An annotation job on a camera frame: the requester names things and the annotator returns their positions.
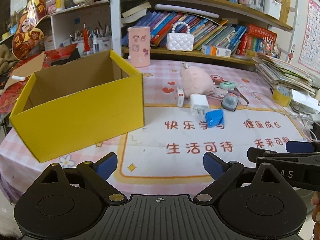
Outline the blue packet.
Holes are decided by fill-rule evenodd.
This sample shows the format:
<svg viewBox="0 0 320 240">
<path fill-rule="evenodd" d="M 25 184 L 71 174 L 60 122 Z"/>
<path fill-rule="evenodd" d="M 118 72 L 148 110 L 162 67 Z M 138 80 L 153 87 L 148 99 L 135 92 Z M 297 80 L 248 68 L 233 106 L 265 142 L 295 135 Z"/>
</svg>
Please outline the blue packet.
<svg viewBox="0 0 320 240">
<path fill-rule="evenodd" d="M 224 125 L 223 109 L 216 109 L 205 114 L 205 121 L 208 128 Z"/>
</svg>

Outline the pink plush toy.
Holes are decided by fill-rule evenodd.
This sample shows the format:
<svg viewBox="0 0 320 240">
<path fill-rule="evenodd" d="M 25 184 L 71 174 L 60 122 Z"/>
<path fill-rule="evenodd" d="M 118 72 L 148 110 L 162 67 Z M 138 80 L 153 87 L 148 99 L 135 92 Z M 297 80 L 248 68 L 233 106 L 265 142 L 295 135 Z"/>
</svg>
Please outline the pink plush toy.
<svg viewBox="0 0 320 240">
<path fill-rule="evenodd" d="M 191 94 L 207 95 L 214 90 L 214 81 L 203 68 L 182 62 L 180 77 L 186 98 L 190 98 Z"/>
</svg>

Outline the white power adapter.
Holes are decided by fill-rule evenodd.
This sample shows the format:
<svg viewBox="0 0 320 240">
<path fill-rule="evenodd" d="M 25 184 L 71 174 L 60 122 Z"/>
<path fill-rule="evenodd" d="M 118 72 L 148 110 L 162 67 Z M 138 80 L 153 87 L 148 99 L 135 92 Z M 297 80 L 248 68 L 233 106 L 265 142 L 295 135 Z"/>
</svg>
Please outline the white power adapter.
<svg viewBox="0 0 320 240">
<path fill-rule="evenodd" d="M 193 115 L 205 115 L 209 109 L 207 97 L 203 94 L 190 95 L 190 110 Z"/>
</svg>

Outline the yellow cardboard box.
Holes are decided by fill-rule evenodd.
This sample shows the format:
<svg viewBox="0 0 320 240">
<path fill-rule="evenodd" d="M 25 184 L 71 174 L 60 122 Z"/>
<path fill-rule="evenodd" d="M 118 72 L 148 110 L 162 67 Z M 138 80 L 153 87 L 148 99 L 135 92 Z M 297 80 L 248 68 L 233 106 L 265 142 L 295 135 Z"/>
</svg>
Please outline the yellow cardboard box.
<svg viewBox="0 0 320 240">
<path fill-rule="evenodd" d="M 29 77 L 10 115 L 41 163 L 144 126 L 143 75 L 103 51 Z"/>
</svg>

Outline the yellow tape roll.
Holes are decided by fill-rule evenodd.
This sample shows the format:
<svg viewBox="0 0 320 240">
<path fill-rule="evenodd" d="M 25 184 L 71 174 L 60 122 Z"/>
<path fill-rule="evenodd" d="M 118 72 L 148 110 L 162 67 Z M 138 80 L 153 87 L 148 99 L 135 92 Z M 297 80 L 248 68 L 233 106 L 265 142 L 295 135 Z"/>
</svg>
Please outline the yellow tape roll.
<svg viewBox="0 0 320 240">
<path fill-rule="evenodd" d="M 284 86 L 277 86 L 273 91 L 272 99 L 279 105 L 288 107 L 292 99 L 292 92 Z"/>
</svg>

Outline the white orange medicine box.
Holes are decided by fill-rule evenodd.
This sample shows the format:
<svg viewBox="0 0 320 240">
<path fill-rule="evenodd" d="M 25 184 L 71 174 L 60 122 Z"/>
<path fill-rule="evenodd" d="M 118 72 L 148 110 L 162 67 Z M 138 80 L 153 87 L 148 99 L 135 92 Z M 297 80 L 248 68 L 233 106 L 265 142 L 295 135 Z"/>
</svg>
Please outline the white orange medicine box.
<svg viewBox="0 0 320 240">
<path fill-rule="evenodd" d="M 204 55 L 219 56 L 219 57 L 231 57 L 231 50 L 222 47 L 215 47 L 209 45 L 202 45 L 201 52 Z"/>
</svg>

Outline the white quilted pearl handbag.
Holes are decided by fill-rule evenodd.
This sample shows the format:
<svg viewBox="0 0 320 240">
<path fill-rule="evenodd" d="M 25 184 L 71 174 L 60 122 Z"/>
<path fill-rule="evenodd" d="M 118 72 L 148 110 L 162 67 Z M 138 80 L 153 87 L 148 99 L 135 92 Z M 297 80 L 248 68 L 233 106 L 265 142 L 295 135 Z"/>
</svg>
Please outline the white quilted pearl handbag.
<svg viewBox="0 0 320 240">
<path fill-rule="evenodd" d="M 179 33 L 176 29 L 180 26 L 187 28 L 186 33 Z M 167 50 L 169 51 L 193 51 L 194 35 L 190 33 L 190 27 L 187 23 L 176 22 L 171 32 L 167 34 Z"/>
</svg>

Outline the small white red box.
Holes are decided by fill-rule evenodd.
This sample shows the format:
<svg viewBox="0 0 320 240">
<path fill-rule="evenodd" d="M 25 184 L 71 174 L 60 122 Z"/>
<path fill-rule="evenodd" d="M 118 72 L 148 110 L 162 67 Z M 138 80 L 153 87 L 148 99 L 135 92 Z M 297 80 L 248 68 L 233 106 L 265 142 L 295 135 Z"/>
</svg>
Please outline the small white red box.
<svg viewBox="0 0 320 240">
<path fill-rule="evenodd" d="M 182 87 L 177 87 L 177 107 L 183 107 L 184 104 L 184 91 Z"/>
</svg>

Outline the stack of paper booklets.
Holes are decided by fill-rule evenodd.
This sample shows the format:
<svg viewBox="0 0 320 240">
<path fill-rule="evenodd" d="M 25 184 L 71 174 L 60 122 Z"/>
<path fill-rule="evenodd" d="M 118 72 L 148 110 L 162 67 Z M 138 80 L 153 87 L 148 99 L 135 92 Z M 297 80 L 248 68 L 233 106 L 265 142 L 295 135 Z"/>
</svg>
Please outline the stack of paper booklets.
<svg viewBox="0 0 320 240">
<path fill-rule="evenodd" d="M 290 63 L 258 54 L 252 60 L 256 63 L 257 73 L 273 88 L 284 86 L 288 89 L 301 90 L 310 96 L 316 96 L 315 77 Z"/>
</svg>

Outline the white pen holder box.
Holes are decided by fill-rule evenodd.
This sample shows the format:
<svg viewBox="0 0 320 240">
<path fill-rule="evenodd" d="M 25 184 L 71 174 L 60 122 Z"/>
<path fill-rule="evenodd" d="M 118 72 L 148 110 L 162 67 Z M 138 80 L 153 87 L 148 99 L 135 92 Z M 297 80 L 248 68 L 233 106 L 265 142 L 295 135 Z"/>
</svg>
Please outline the white pen holder box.
<svg viewBox="0 0 320 240">
<path fill-rule="evenodd" d="M 89 46 L 91 48 L 90 54 L 93 54 L 93 37 L 88 38 Z M 110 36 L 108 37 L 97 37 L 96 42 L 99 47 L 99 51 L 107 51 L 112 49 L 112 39 Z M 76 44 L 76 48 L 78 49 L 78 52 L 81 57 L 87 56 L 87 53 L 85 52 L 85 46 L 84 46 L 84 38 L 81 37 L 80 40 L 72 41 L 72 44 Z"/>
</svg>

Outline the white spray bottle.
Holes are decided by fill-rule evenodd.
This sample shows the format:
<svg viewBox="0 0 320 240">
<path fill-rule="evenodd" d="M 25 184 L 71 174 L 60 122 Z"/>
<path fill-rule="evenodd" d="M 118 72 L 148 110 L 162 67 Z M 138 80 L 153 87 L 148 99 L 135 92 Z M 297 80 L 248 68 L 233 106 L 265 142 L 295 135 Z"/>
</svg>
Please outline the white spray bottle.
<svg viewBox="0 0 320 240">
<path fill-rule="evenodd" d="M 93 31 L 93 53 L 98 53 L 99 52 L 99 44 L 98 44 L 98 41 L 97 41 L 97 33 L 96 31 Z"/>
</svg>

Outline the red cartoon foil balloon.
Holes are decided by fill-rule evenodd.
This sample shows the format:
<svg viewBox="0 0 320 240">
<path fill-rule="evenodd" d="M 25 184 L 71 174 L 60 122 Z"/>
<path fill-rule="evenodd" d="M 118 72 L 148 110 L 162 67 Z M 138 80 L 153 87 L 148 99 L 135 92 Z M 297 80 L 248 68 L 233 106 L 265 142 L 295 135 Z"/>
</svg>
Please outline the red cartoon foil balloon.
<svg viewBox="0 0 320 240">
<path fill-rule="evenodd" d="M 46 16 L 46 0 L 28 1 L 12 39 L 12 53 L 16 59 L 25 59 L 39 41 L 44 38 L 43 31 L 37 25 Z"/>
</svg>

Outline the pink cylindrical container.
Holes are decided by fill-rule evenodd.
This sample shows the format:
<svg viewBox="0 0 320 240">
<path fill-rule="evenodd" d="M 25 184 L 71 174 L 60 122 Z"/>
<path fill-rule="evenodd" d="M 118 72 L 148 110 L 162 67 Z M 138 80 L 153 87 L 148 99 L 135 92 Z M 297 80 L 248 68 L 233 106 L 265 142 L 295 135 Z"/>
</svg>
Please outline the pink cylindrical container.
<svg viewBox="0 0 320 240">
<path fill-rule="evenodd" d="M 129 62 L 136 68 L 150 65 L 150 27 L 130 27 Z"/>
</svg>

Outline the pink checkered table mat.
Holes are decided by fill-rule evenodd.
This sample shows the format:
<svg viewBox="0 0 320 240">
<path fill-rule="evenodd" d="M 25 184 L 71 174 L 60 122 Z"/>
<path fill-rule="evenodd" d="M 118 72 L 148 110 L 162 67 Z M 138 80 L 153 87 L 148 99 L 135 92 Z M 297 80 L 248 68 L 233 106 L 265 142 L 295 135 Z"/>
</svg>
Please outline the pink checkered table mat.
<svg viewBox="0 0 320 240">
<path fill-rule="evenodd" d="M 250 147 L 285 152 L 290 140 L 308 140 L 310 122 L 271 100 L 269 85 L 256 73 L 203 64 L 216 85 L 237 83 L 239 103 L 224 111 L 224 123 L 209 128 L 188 103 L 177 106 L 181 83 L 178 61 L 153 60 L 142 68 L 145 125 L 55 159 L 63 168 L 97 161 L 114 152 L 118 167 L 109 182 L 126 194 L 196 194 L 212 180 L 202 166 L 203 154 L 250 167 Z"/>
</svg>

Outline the red dictionary book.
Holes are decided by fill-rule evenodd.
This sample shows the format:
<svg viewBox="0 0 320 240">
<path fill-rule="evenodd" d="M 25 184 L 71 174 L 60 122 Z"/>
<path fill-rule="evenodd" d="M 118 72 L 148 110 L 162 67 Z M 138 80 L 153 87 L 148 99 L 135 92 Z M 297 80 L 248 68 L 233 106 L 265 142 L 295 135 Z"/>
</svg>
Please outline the red dictionary book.
<svg viewBox="0 0 320 240">
<path fill-rule="evenodd" d="M 253 25 L 253 24 L 248 24 L 247 25 L 247 33 L 249 35 L 256 36 L 258 38 L 271 38 L 272 40 L 276 41 L 277 39 L 277 34 L 269 31 L 265 28 Z"/>
</svg>

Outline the olive green blanket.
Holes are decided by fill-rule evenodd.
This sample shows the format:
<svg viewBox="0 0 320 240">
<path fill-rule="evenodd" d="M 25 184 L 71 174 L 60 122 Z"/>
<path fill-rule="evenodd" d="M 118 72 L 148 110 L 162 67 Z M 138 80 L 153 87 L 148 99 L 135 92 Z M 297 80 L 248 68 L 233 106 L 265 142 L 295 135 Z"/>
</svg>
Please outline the olive green blanket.
<svg viewBox="0 0 320 240">
<path fill-rule="evenodd" d="M 18 59 L 13 55 L 10 49 L 5 45 L 0 45 L 0 74 L 4 74 L 9 71 L 16 63 Z"/>
</svg>

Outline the brown cardboard sheet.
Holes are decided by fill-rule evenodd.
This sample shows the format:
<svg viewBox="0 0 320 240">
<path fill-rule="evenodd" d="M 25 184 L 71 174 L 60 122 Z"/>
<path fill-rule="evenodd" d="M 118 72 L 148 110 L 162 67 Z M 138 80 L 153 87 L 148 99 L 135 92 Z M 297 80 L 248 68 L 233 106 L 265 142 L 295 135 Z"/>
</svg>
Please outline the brown cardboard sheet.
<svg viewBox="0 0 320 240">
<path fill-rule="evenodd" d="M 25 81 L 27 77 L 31 76 L 31 74 L 41 70 L 45 57 L 45 52 L 42 52 L 30 61 L 16 68 L 10 75 L 7 83 L 5 84 L 4 90 L 6 90 L 7 88 L 19 81 Z"/>
</svg>

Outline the grey toy car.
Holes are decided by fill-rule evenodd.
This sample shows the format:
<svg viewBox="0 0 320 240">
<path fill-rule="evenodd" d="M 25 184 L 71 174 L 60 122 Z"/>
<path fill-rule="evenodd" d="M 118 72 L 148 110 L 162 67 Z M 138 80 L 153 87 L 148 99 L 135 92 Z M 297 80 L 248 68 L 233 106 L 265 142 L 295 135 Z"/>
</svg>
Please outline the grey toy car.
<svg viewBox="0 0 320 240">
<path fill-rule="evenodd" d="M 228 92 L 221 102 L 222 108 L 228 111 L 235 111 L 238 105 L 239 99 L 238 96 L 234 93 Z"/>
</svg>

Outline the alphabet wall poster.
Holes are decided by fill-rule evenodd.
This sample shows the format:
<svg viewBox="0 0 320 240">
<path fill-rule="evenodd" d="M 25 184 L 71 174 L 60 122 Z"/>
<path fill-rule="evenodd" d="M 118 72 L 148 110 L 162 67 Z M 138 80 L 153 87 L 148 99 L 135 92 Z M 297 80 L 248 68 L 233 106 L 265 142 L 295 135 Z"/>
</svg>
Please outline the alphabet wall poster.
<svg viewBox="0 0 320 240">
<path fill-rule="evenodd" d="M 299 63 L 319 74 L 319 5 L 308 0 L 306 28 Z"/>
</svg>

